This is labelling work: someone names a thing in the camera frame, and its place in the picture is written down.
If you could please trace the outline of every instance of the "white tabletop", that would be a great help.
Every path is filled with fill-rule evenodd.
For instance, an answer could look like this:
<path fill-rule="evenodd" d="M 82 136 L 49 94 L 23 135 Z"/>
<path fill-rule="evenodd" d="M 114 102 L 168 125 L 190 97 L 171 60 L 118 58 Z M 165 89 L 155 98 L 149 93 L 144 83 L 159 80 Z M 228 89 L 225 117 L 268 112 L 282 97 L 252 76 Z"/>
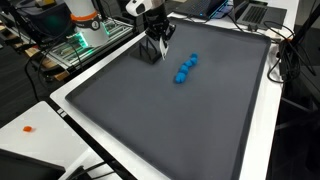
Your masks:
<path fill-rule="evenodd" d="M 284 25 L 293 29 L 299 0 L 269 0 L 268 2 L 269 6 L 285 8 L 288 10 Z M 184 17 L 176 14 L 171 14 L 171 16 L 181 18 Z M 228 29 L 235 28 L 235 25 L 228 17 L 220 20 L 211 20 L 207 24 L 225 27 Z M 125 147 L 117 139 L 111 136 L 108 132 L 104 131 L 65 100 L 65 96 L 69 92 L 71 92 L 79 84 L 95 74 L 98 70 L 107 65 L 110 61 L 115 59 L 144 36 L 144 33 L 140 34 L 121 48 L 114 51 L 109 56 L 102 59 L 90 69 L 86 70 L 75 79 L 52 93 L 50 97 L 136 178 L 153 180 L 168 179 L 165 175 L 153 168 L 146 161 L 142 160 L 138 155 Z M 266 177 L 282 91 L 281 85 L 272 83 L 267 79 L 267 71 L 276 60 L 276 51 L 277 47 L 272 46 L 270 48 L 270 53 L 264 67 L 243 160 L 240 175 L 241 180 L 260 180 L 265 179 Z"/>
<path fill-rule="evenodd" d="M 24 132 L 31 126 L 31 132 Z M 103 162 L 70 126 L 45 102 L 39 102 L 0 129 L 0 149 L 28 156 L 65 168 L 59 180 L 65 180 L 76 168 L 85 169 Z M 90 171 L 97 177 L 113 170 L 103 165 Z M 120 180 L 117 174 L 101 180 Z"/>

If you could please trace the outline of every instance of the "blue block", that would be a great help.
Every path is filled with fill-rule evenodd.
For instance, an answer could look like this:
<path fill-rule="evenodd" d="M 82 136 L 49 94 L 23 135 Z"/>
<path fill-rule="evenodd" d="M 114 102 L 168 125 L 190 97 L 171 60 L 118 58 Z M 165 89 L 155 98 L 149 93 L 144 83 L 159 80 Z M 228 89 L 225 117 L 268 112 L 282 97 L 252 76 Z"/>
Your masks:
<path fill-rule="evenodd" d="M 198 58 L 198 53 L 192 53 L 190 57 L 191 58 Z"/>
<path fill-rule="evenodd" d="M 192 65 L 196 65 L 198 63 L 198 58 L 191 58 L 189 61 L 192 62 Z"/>
<path fill-rule="evenodd" d="M 188 67 L 192 67 L 193 66 L 193 64 L 192 64 L 192 62 L 190 60 L 184 62 L 183 65 L 186 65 Z"/>
<path fill-rule="evenodd" d="M 187 75 L 187 74 L 188 74 L 188 72 L 189 72 L 189 67 L 188 67 L 188 66 L 186 66 L 186 65 L 181 65 L 179 72 L 181 72 L 181 73 L 183 73 L 183 74 Z"/>
<path fill-rule="evenodd" d="M 179 73 L 176 75 L 175 81 L 176 81 L 177 84 L 181 84 L 181 83 L 183 83 L 183 82 L 186 80 L 186 77 L 187 77 L 187 76 L 186 76 L 185 74 L 179 72 Z"/>

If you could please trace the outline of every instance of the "white table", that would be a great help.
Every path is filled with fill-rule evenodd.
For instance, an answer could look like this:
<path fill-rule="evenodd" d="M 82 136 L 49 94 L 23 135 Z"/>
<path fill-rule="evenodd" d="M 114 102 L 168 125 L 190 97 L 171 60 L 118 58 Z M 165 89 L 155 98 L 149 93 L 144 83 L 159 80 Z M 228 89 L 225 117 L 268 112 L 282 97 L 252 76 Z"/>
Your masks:
<path fill-rule="evenodd" d="M 31 132 L 24 132 L 31 126 Z M 45 102 L 39 102 L 0 129 L 0 149 L 28 156 L 65 168 L 66 179 L 80 165 L 84 169 L 103 160 L 74 132 L 71 127 Z M 91 177 L 112 172 L 103 165 L 88 174 Z M 111 174 L 101 180 L 120 180 Z"/>
<path fill-rule="evenodd" d="M 269 0 L 268 2 L 269 6 L 285 8 L 288 10 L 284 25 L 293 29 L 299 0 Z M 184 17 L 177 14 L 171 14 L 170 16 L 178 18 Z M 225 28 L 235 28 L 235 25 L 228 17 L 220 20 L 210 20 L 207 24 Z M 136 178 L 148 180 L 168 179 L 165 175 L 153 168 L 150 164 L 125 147 L 121 142 L 100 128 L 65 100 L 65 96 L 69 92 L 144 36 L 144 33 L 140 34 L 93 67 L 80 74 L 68 84 L 52 93 L 50 97 Z M 267 71 L 276 60 L 276 50 L 277 48 L 275 46 L 270 48 L 270 53 L 264 67 L 243 160 L 240 175 L 241 180 L 262 180 L 266 177 L 282 91 L 281 85 L 272 83 L 267 79 Z"/>

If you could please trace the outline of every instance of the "gray mat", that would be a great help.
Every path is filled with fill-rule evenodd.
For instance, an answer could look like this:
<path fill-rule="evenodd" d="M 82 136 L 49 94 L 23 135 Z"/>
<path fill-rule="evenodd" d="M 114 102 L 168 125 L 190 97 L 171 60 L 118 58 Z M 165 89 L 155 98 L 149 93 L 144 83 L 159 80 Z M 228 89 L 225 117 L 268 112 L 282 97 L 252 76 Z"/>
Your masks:
<path fill-rule="evenodd" d="M 270 39 L 171 22 L 165 61 L 133 59 L 135 45 L 67 100 L 172 179 L 238 179 Z M 192 52 L 199 63 L 175 84 Z"/>

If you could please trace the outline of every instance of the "orange object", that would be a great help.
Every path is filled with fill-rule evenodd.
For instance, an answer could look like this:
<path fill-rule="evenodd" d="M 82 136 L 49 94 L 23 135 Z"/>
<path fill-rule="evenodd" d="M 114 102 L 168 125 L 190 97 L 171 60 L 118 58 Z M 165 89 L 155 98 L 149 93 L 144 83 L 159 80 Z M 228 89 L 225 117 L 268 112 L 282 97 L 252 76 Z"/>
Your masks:
<path fill-rule="evenodd" d="M 89 14 L 87 16 L 75 16 L 75 15 L 71 14 L 71 19 L 74 21 L 87 21 L 87 20 L 95 18 L 97 15 L 98 15 L 97 11 L 95 11 L 92 14 Z"/>
<path fill-rule="evenodd" d="M 25 127 L 23 128 L 23 131 L 25 131 L 25 132 L 31 132 L 31 131 L 32 131 L 32 127 L 31 127 L 31 126 L 25 126 Z"/>

